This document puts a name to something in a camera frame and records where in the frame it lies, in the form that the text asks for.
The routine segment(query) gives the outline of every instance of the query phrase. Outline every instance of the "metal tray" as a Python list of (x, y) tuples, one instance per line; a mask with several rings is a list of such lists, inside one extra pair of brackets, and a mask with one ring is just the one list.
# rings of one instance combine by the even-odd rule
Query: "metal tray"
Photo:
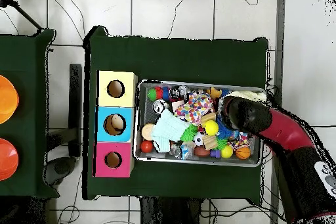
[(155, 162), (181, 162), (187, 164), (208, 164), (217, 166), (243, 166), (243, 167), (256, 167), (261, 163), (263, 141), (258, 137), (254, 137), (251, 143), (251, 156), (246, 160), (240, 160), (236, 155), (230, 158), (200, 158), (193, 156), (187, 160), (180, 160), (175, 156), (170, 155), (168, 152), (156, 152), (155, 149), (149, 153), (144, 153), (140, 149), (140, 144), (143, 140), (141, 136), (141, 129), (147, 123), (155, 123), (157, 115), (152, 108), (153, 102), (146, 96), (147, 91), (153, 87), (172, 87), (175, 85), (185, 85), (190, 89), (207, 89), (210, 87), (228, 89), (229, 91), (253, 91), (264, 92), (264, 89), (253, 87), (240, 87), (240, 86), (225, 86), (201, 83), (184, 83), (184, 82), (170, 82), (170, 81), (153, 81), (142, 80), (136, 87), (136, 112), (135, 112), (135, 131), (133, 139), (133, 156), (138, 160), (155, 161)]

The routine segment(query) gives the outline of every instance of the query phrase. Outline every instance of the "green table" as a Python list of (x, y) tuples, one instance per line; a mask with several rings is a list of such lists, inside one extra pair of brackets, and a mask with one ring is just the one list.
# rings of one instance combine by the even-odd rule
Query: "green table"
[(15, 174), (0, 181), (2, 196), (58, 197), (43, 180), (46, 153), (45, 59), (53, 30), (32, 37), (0, 35), (0, 74), (15, 86), (20, 102), (13, 116), (0, 124), (0, 138), (17, 149)]
[(95, 74), (97, 70), (134, 72), (141, 79), (260, 87), (266, 80), (268, 41), (185, 40), (108, 37), (94, 27), (84, 40), (85, 99), (83, 197), (183, 196), (249, 198), (259, 204), (261, 166), (208, 166), (135, 161), (127, 179), (93, 177)]

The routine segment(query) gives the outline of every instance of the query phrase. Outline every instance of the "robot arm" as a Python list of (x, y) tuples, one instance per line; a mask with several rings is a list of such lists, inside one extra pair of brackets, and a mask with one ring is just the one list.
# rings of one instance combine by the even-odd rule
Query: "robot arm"
[(336, 224), (336, 165), (305, 121), (282, 108), (231, 96), (224, 98), (221, 114), (228, 127), (264, 139), (276, 153), (289, 224)]

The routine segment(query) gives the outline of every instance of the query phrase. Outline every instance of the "hole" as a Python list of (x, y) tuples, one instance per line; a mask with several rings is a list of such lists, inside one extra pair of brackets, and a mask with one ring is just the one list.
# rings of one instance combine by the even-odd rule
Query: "hole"
[(112, 114), (104, 121), (104, 129), (110, 135), (121, 135), (125, 128), (126, 121), (122, 115)]
[(114, 98), (120, 98), (125, 93), (125, 86), (119, 80), (113, 80), (108, 84), (108, 95)]
[(117, 152), (110, 152), (105, 156), (105, 164), (110, 168), (118, 168), (121, 164), (121, 155)]

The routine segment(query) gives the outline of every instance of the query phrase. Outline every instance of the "red ball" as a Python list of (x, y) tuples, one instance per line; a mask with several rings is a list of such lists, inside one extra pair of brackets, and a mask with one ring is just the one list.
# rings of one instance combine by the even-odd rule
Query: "red ball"
[(144, 140), (141, 142), (140, 148), (143, 152), (151, 152), (153, 150), (153, 142)]
[(156, 99), (162, 99), (163, 90), (161, 87), (155, 87), (156, 90)]

